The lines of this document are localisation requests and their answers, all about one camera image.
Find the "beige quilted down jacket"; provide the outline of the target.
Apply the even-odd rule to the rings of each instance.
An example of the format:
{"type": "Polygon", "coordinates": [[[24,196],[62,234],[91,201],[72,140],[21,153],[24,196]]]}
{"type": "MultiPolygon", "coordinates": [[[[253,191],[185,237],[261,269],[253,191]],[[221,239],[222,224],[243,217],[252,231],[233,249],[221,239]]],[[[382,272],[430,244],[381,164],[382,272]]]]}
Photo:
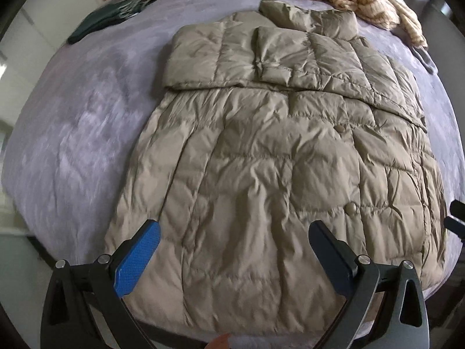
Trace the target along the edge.
{"type": "Polygon", "coordinates": [[[162,240],[126,302],[171,332],[314,333],[341,306],[307,240],[324,221],[354,252],[445,270],[440,169],[412,72],[354,13],[261,0],[173,38],[166,94],[105,235],[147,219],[162,240]]]}

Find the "lavender bed blanket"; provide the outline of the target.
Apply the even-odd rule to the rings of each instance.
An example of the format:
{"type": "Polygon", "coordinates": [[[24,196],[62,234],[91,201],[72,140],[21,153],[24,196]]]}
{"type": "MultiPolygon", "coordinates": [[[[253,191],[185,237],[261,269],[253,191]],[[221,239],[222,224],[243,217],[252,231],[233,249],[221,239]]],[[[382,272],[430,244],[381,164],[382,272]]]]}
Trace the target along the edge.
{"type": "MultiPolygon", "coordinates": [[[[303,10],[334,10],[318,2],[278,1],[303,10]]],[[[164,74],[175,34],[188,25],[256,11],[260,2],[159,0],[138,17],[65,45],[53,56],[12,130],[2,183],[55,259],[78,264],[116,250],[106,250],[105,235],[135,146],[166,94],[164,74]]],[[[360,36],[414,75],[440,169],[446,214],[451,198],[464,194],[464,156],[445,89],[396,37],[357,22],[360,36]]],[[[457,247],[446,230],[445,235],[444,274],[438,284],[423,288],[425,295],[442,286],[456,263],[457,247]]],[[[229,333],[241,347],[302,348],[310,347],[329,325],[314,333],[229,333]]],[[[211,338],[218,333],[226,332],[181,335],[211,338]]]]}

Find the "dark green folded garment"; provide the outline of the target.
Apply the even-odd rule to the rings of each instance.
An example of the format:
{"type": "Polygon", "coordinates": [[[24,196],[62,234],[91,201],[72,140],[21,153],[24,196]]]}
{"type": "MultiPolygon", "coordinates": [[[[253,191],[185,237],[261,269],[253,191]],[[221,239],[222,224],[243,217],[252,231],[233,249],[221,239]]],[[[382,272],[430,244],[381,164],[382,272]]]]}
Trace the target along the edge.
{"type": "Polygon", "coordinates": [[[121,0],[111,2],[89,13],[68,37],[69,45],[80,42],[87,35],[121,24],[143,12],[155,0],[121,0]]]}

